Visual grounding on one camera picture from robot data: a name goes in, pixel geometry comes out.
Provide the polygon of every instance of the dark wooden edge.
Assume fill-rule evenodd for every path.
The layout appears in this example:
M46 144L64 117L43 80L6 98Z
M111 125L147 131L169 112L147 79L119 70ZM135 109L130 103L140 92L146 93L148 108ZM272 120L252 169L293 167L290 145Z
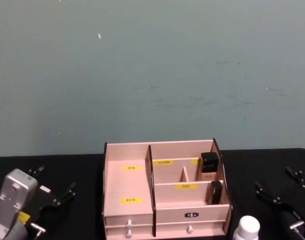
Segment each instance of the dark wooden edge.
M232 227L233 216L234 216L234 209L233 209L232 199L231 199L231 197L229 195L227 181L226 181L225 166L224 166L224 156L222 155L222 153L221 153L221 151L220 151L220 149L218 147L216 139L213 138L212 140L213 140L213 143L214 143L215 147L218 150L219 159L220 159L221 165L222 165L222 174L223 174L223 179L224 179L224 182L225 182L225 189L226 189L227 197L228 197L228 200L229 200L229 203L230 203L230 207L231 207L231 215L230 215L229 225L228 225L227 232L226 232L226 236L228 236L228 234L231 231L231 227Z
M150 163L150 177L151 177L151 193L152 193L152 235L156 237L156 199L155 199L155 183L154 183L154 167L153 167L153 155L152 146L148 145L149 150L149 163Z
M106 152L107 152L107 142L104 143L104 151L103 151L103 167L102 167L102 200L101 200L101 220L104 225L104 231L106 235L106 223L104 218L104 207L105 207L105 166L106 166Z

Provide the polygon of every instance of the white bottle cap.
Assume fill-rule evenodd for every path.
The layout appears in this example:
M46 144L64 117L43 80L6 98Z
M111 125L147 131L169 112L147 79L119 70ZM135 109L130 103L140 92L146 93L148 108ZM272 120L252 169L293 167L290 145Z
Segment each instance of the white bottle cap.
M258 236L261 225L253 216L243 216L239 221L238 234L245 240L254 240Z

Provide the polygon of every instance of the white knob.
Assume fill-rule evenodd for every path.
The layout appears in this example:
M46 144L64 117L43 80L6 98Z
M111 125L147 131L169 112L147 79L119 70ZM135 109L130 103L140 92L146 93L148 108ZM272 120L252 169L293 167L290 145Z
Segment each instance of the white knob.
M193 227L191 225L188 226L187 232L191 234L194 231Z
M132 231L129 229L126 234L126 237L130 239L132 236L133 236Z
M132 228L132 227L133 227L132 221L131 221L131 220L128 220L128 223L127 223L127 225L126 225L126 228L130 229L130 228Z
M239 221L237 233L246 240L254 240L258 236L261 225L253 216L243 216Z

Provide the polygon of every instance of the compartment divider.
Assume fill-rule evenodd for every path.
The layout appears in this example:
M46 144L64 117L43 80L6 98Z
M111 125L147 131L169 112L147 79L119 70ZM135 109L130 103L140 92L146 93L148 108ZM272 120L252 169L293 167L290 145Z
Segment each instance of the compartment divider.
M204 202L211 181L190 181L155 184L155 198L158 203Z
M187 169L186 169L185 166L182 168L181 177L180 177L179 182L189 182L189 178L188 178L188 174L187 174Z
M152 197L152 235L156 237L156 198L155 198L155 184L154 184L154 167L152 146L148 145L150 178L151 178L151 197Z
M107 184L107 173L108 173L108 163L107 163L107 142L104 143L104 151L103 151L103 155L104 155L104 158L103 158L103 166L102 166L102 196L101 196L101 209L100 209L100 217L101 217L101 221L103 222L103 230L104 230L104 234L107 238L107 230L105 228L106 226L106 220L105 220L105 217L104 217L104 209L105 209L105 196L106 196L106 184Z

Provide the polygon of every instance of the drawer knob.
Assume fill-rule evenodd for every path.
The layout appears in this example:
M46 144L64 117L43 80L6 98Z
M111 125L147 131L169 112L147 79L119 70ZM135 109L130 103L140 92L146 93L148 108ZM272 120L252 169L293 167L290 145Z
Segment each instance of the drawer knob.
M132 231L129 229L126 234L126 237L130 239L132 236L133 236Z
M188 226L187 232L191 234L194 231L193 227L191 225Z
M131 220L128 220L128 222L127 222L127 225L126 225L126 228L132 228L133 227L133 225L132 225L132 221Z

